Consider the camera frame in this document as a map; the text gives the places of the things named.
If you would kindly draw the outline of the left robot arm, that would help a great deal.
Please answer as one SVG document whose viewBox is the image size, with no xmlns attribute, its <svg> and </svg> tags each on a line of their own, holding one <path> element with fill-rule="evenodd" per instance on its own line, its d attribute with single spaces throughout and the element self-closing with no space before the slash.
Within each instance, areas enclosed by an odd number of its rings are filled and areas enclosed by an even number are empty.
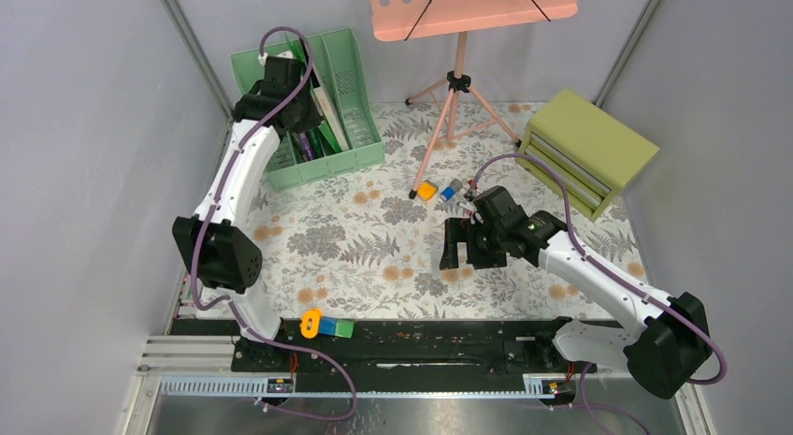
<svg viewBox="0 0 793 435">
<path fill-rule="evenodd" d="M 231 129 L 231 141 L 208 191 L 190 217 L 178 217 L 172 235 L 187 268 L 193 303 L 207 311 L 224 303 L 237 321 L 240 335 L 257 342 L 254 358 L 267 370 L 289 361 L 290 346 L 277 337 L 281 318 L 259 285 L 261 250 L 238 225 L 252 203 L 253 191 L 281 144 L 276 122 L 288 120 L 287 107 L 309 96 L 314 62 L 262 54 L 269 88 L 267 113 L 242 119 Z"/>
</svg>

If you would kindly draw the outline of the purple Treehouse book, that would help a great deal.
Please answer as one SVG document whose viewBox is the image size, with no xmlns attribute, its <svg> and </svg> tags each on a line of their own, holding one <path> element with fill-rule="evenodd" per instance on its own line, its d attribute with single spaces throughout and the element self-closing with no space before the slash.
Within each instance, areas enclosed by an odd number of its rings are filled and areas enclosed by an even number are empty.
<svg viewBox="0 0 793 435">
<path fill-rule="evenodd" d="M 316 152 L 311 145 L 310 138 L 307 133 L 292 133 L 291 134 L 301 158 L 304 162 L 313 161 L 317 158 Z"/>
</svg>

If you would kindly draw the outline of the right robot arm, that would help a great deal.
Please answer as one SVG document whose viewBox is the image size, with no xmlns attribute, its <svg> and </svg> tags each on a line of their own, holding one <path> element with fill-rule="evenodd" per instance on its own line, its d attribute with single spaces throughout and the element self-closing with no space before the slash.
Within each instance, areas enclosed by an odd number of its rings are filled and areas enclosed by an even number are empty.
<svg viewBox="0 0 793 435">
<path fill-rule="evenodd" d="M 577 286 L 616 322 L 592 326 L 558 317 L 538 336 L 538 362 L 559 371 L 573 362 L 624 370 L 646 391 L 671 398 L 711 357 L 723 354 L 710 337 L 702 302 L 689 293 L 674 297 L 643 283 L 603 256 L 589 253 L 567 223 L 538 210 L 527 214 L 502 186 L 472 201 L 469 217 L 445 220 L 441 270 L 459 266 L 465 244 L 467 264 L 475 269 L 504 268 L 523 259 Z"/>
</svg>

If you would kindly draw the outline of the green plastic folder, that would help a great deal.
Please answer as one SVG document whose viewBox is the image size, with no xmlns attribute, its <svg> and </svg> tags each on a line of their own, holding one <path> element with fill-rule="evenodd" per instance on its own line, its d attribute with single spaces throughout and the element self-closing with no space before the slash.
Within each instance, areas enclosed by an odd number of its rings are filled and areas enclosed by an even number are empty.
<svg viewBox="0 0 793 435">
<path fill-rule="evenodd" d="M 296 59 L 300 60 L 301 62 L 306 62 L 308 60 L 307 55 L 304 51 L 305 47 L 302 41 L 298 38 L 295 40 L 287 40 L 290 51 L 293 53 Z M 338 143 L 338 140 L 335 137 L 335 134 L 332 131 L 331 125 L 329 124 L 328 120 L 326 119 L 326 115 L 324 112 L 323 105 L 320 100 L 320 96 L 318 95 L 318 90 L 320 89 L 319 80 L 316 77 L 315 72 L 312 72 L 310 75 L 311 81 L 311 96 L 314 100 L 315 105 L 322 117 L 322 122 L 317 128 L 317 132 L 322 135 L 324 142 L 327 144 L 328 149 L 325 151 L 326 155 L 330 154 L 337 154 L 342 152 L 342 149 Z"/>
</svg>

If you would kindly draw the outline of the blue grey toy piece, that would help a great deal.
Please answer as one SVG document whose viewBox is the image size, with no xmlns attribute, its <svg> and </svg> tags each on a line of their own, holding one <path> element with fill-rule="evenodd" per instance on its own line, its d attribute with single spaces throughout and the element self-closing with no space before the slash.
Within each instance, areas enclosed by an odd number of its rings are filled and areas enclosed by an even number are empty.
<svg viewBox="0 0 793 435">
<path fill-rule="evenodd" d="M 439 193 L 439 198 L 447 202 L 451 200 L 463 187 L 463 182 L 459 179 L 452 179 L 449 184 Z"/>
</svg>

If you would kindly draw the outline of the yellow-green drawer cabinet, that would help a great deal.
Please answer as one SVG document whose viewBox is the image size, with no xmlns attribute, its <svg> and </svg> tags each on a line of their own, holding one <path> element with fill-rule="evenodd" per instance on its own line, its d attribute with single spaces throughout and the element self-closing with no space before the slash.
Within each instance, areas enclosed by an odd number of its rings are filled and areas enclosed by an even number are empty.
<svg viewBox="0 0 793 435">
<path fill-rule="evenodd" d="M 653 142 L 571 89 L 534 113 L 519 148 L 564 182 L 570 205 L 592 222 L 658 151 Z"/>
</svg>

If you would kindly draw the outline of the white binder folder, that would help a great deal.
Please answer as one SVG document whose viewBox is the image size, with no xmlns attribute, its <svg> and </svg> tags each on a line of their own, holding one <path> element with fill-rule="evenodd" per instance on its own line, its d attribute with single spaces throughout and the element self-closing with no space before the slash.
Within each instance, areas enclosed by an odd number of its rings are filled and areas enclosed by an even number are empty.
<svg viewBox="0 0 793 435">
<path fill-rule="evenodd" d="M 324 119 L 327 121 L 329 129 L 332 131 L 335 138 L 335 146 L 338 148 L 336 152 L 347 152 L 351 149 L 350 144 L 346 138 L 343 126 L 339 120 L 336 107 L 333 99 L 331 98 L 331 90 L 329 80 L 326 78 L 326 73 L 329 72 L 329 63 L 326 56 L 324 45 L 320 39 L 314 42 L 304 43 L 300 41 L 301 48 L 305 54 L 311 50 L 313 56 L 313 77 L 312 88 L 316 102 L 321 109 Z"/>
</svg>

